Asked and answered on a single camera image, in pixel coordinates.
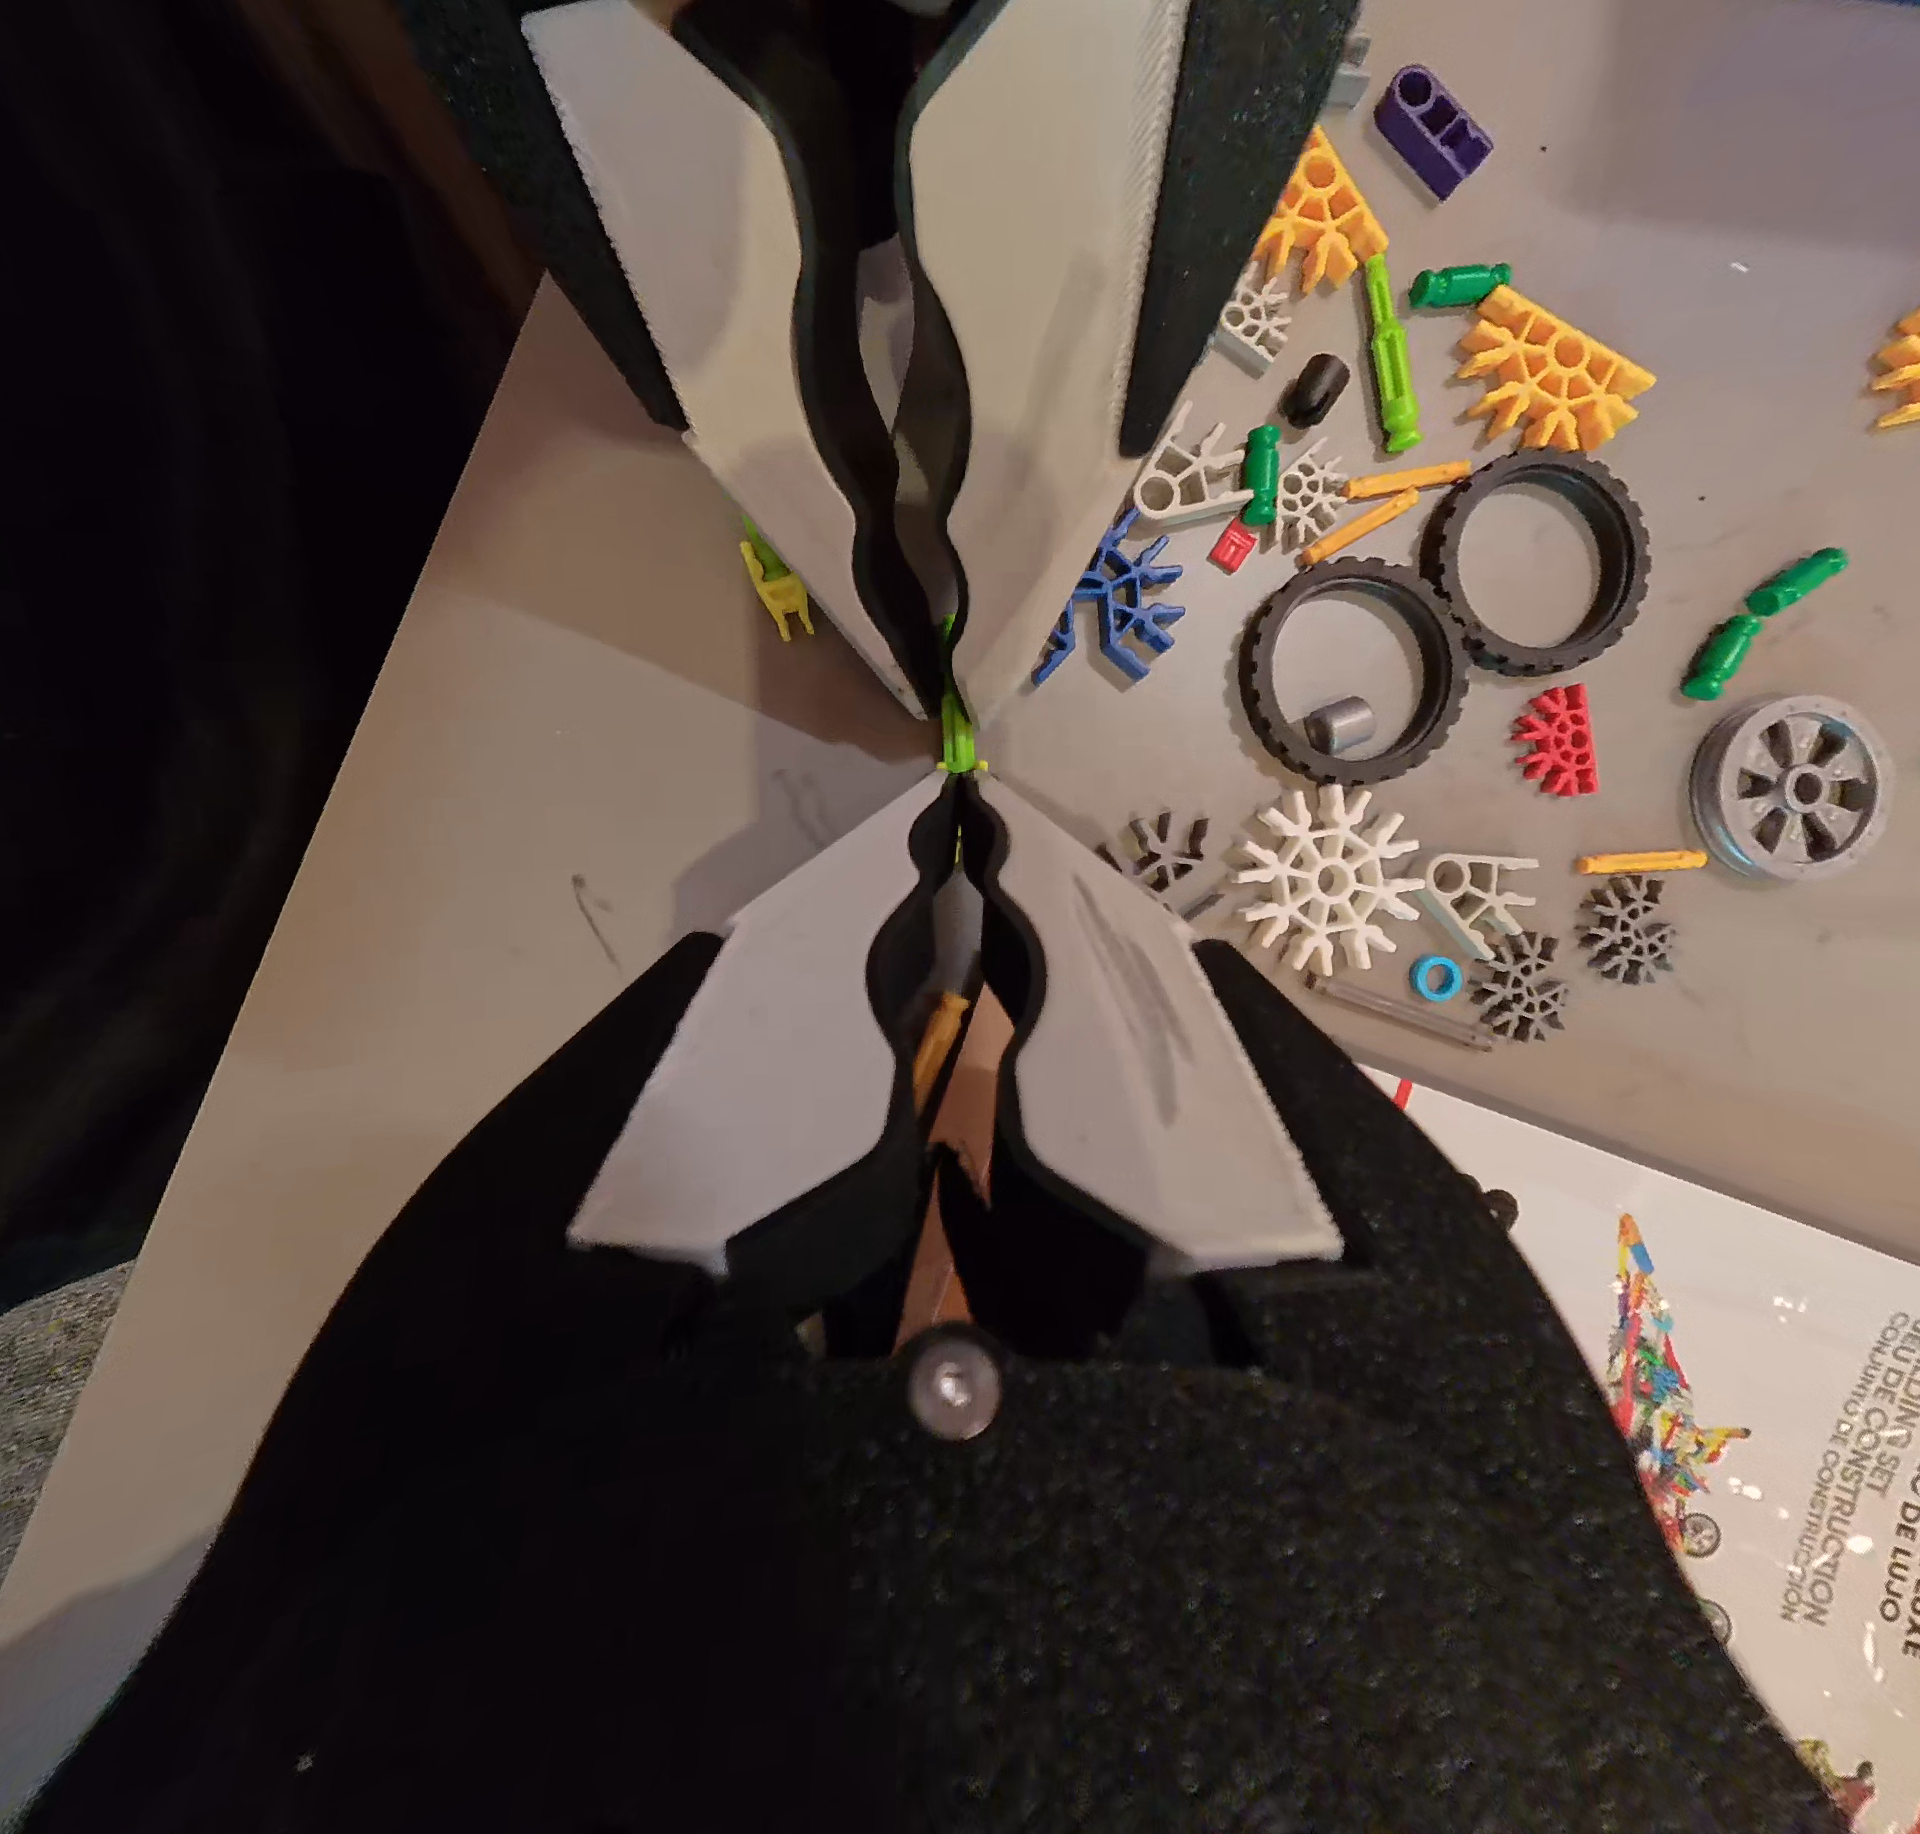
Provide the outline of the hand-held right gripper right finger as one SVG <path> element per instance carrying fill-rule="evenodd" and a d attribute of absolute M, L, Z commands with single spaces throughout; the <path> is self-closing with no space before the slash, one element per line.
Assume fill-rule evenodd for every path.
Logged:
<path fill-rule="evenodd" d="M 1341 1234 L 1190 926 L 996 775 L 964 791 L 1002 1135 L 1165 1272 L 1332 1262 Z"/>

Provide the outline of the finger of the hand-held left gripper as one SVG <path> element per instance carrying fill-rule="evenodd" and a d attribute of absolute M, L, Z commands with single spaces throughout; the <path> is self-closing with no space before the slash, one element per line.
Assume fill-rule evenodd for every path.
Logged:
<path fill-rule="evenodd" d="M 523 20 L 687 415 L 687 443 L 912 716 L 926 695 L 859 598 L 859 512 L 804 410 L 804 239 L 773 126 L 641 0 Z"/>
<path fill-rule="evenodd" d="M 929 476 L 977 722 L 1029 680 L 1140 453 L 1121 449 L 1190 0 L 977 0 L 912 93 L 912 266 L 967 443 Z"/>

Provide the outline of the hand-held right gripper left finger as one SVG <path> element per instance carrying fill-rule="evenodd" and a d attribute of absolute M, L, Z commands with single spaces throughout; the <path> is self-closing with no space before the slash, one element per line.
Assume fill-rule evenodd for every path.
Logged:
<path fill-rule="evenodd" d="M 569 1225 L 728 1277 L 749 1232 L 915 1130 L 912 1007 L 932 957 L 884 933 L 953 854 L 951 778 L 926 775 L 742 905 Z"/>

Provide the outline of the long orange rod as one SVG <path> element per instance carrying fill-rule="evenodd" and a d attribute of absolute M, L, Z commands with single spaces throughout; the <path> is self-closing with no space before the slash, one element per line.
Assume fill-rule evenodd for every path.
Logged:
<path fill-rule="evenodd" d="M 943 991 L 933 1000 L 926 1030 L 920 1034 L 918 1055 L 912 1061 L 912 1099 L 918 1117 L 926 1117 L 937 1089 L 949 1076 L 949 1064 L 953 1057 L 963 1031 L 967 1030 L 967 1016 L 974 1012 L 974 999 L 960 991 Z"/>

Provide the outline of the clear long rod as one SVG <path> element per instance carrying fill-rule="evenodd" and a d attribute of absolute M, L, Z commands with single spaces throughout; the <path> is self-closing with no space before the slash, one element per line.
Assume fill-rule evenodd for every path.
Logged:
<path fill-rule="evenodd" d="M 1443 1038 L 1446 1043 L 1463 1045 L 1469 1052 L 1490 1052 L 1497 1045 L 1493 1031 L 1488 1031 L 1485 1027 L 1455 1020 L 1446 1012 L 1407 1003 L 1401 999 L 1381 996 L 1345 978 L 1307 972 L 1307 991 L 1324 999 L 1327 1003 L 1366 1012 L 1377 1020 L 1388 1020 L 1391 1027 L 1408 1031 Z"/>

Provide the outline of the dark grey half-snowflake connector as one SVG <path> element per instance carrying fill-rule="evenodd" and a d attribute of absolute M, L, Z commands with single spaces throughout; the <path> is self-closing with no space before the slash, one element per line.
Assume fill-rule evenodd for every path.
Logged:
<path fill-rule="evenodd" d="M 1209 816 L 1157 810 L 1131 816 L 1096 854 L 1165 905 L 1196 898 L 1209 867 Z"/>

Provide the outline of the pale grey triangular connector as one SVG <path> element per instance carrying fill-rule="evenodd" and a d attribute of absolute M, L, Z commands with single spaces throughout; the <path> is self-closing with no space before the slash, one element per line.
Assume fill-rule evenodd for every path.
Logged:
<path fill-rule="evenodd" d="M 1224 422 L 1186 443 L 1190 408 L 1193 401 L 1183 401 L 1166 422 L 1134 486 L 1134 510 L 1143 524 L 1157 524 L 1162 531 L 1238 514 L 1255 497 L 1242 477 L 1245 443 L 1224 443 Z"/>
<path fill-rule="evenodd" d="M 1428 861 L 1417 903 L 1466 960 L 1490 961 L 1497 943 L 1526 930 L 1519 910 L 1535 905 L 1508 877 L 1537 867 L 1535 858 L 1439 851 Z"/>

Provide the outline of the small dark grey snowflake connector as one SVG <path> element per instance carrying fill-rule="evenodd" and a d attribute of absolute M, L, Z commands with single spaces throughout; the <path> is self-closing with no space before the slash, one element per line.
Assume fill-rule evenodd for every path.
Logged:
<path fill-rule="evenodd" d="M 1677 926 L 1663 916 L 1664 877 L 1612 874 L 1585 895 L 1589 926 L 1580 944 L 1589 968 L 1609 982 L 1647 983 L 1672 971 Z"/>
<path fill-rule="evenodd" d="M 1476 961 L 1480 1019 L 1514 1043 L 1537 1043 L 1566 1027 L 1570 983 L 1554 971 L 1561 940 L 1540 930 L 1497 933 Z"/>

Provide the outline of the small white snowflake connector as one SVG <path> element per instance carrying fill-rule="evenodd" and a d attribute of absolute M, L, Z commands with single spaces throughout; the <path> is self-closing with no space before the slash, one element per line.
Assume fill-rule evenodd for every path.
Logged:
<path fill-rule="evenodd" d="M 1315 438 L 1280 473 L 1276 546 L 1293 555 L 1307 550 L 1335 525 L 1345 507 L 1341 460 L 1331 455 L 1327 438 Z"/>

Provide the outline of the purple clip connector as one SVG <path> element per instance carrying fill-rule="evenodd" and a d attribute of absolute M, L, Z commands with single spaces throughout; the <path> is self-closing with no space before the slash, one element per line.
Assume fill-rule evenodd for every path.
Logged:
<path fill-rule="evenodd" d="M 1443 203 L 1493 155 L 1493 138 L 1425 64 L 1407 64 L 1384 83 L 1376 124 Z"/>

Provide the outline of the blue snowflake connector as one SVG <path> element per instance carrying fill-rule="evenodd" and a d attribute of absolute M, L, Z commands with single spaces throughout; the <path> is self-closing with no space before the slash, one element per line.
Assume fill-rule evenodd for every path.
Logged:
<path fill-rule="evenodd" d="M 1074 615 L 1082 608 L 1091 614 L 1100 656 L 1127 682 L 1148 680 L 1157 657 L 1173 650 L 1173 628 L 1183 618 L 1186 608 L 1166 598 L 1166 590 L 1175 587 L 1183 567 L 1166 559 L 1166 533 L 1134 546 L 1131 533 L 1140 524 L 1143 510 L 1127 507 L 1100 538 L 1064 615 L 1046 635 L 1041 660 L 1031 668 L 1031 685 L 1046 682 L 1076 650 Z"/>

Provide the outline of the black rubber tire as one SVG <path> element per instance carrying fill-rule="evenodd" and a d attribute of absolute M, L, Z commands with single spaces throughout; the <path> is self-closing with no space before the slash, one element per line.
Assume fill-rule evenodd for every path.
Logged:
<path fill-rule="evenodd" d="M 1311 742 L 1307 728 L 1283 709 L 1276 647 L 1286 623 L 1341 594 L 1387 608 L 1419 652 L 1414 709 L 1396 742 L 1376 756 L 1335 753 Z M 1261 604 L 1238 650 L 1238 685 L 1268 756 L 1313 784 L 1372 787 L 1417 771 L 1446 744 L 1470 692 L 1470 656 L 1463 628 L 1428 580 L 1387 559 L 1351 555 L 1297 574 Z"/>
<path fill-rule="evenodd" d="M 1476 615 L 1463 581 L 1463 546 L 1474 510 L 1511 486 L 1537 486 L 1570 500 L 1597 550 L 1597 590 L 1582 622 L 1552 647 L 1523 647 Z M 1419 574 L 1443 595 L 1470 660 L 1508 678 L 1549 678 L 1585 666 L 1640 615 L 1651 585 L 1644 512 L 1594 455 L 1521 448 L 1457 481 L 1433 507 L 1419 540 Z"/>

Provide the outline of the person's dark clothing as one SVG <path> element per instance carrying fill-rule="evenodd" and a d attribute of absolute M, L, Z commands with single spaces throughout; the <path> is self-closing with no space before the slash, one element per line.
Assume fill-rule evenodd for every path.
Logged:
<path fill-rule="evenodd" d="M 3 0 L 3 1303 L 128 1261 L 530 307 L 392 0 Z"/>

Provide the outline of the red fan connector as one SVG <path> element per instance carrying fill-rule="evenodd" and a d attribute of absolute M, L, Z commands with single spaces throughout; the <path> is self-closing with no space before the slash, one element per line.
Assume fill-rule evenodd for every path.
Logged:
<path fill-rule="evenodd" d="M 1592 699 L 1582 682 L 1535 695 L 1514 722 L 1514 742 L 1526 782 L 1547 796 L 1594 796 L 1599 791 Z"/>

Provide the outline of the red white toy packaging bag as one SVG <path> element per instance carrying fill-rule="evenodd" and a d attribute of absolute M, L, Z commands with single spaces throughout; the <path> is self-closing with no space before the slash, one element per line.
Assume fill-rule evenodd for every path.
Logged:
<path fill-rule="evenodd" d="M 1417 1085 L 1566 1320 L 1715 1637 L 1851 1832 L 1918 1827 L 1918 1266 Z"/>

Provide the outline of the grey wheel hub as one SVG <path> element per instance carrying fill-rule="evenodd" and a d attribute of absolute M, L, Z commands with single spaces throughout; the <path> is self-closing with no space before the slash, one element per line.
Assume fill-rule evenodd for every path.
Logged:
<path fill-rule="evenodd" d="M 1882 843 L 1897 787 L 1893 750 L 1827 695 L 1758 698 L 1715 719 L 1688 796 L 1706 851 L 1737 874 L 1817 882 Z"/>

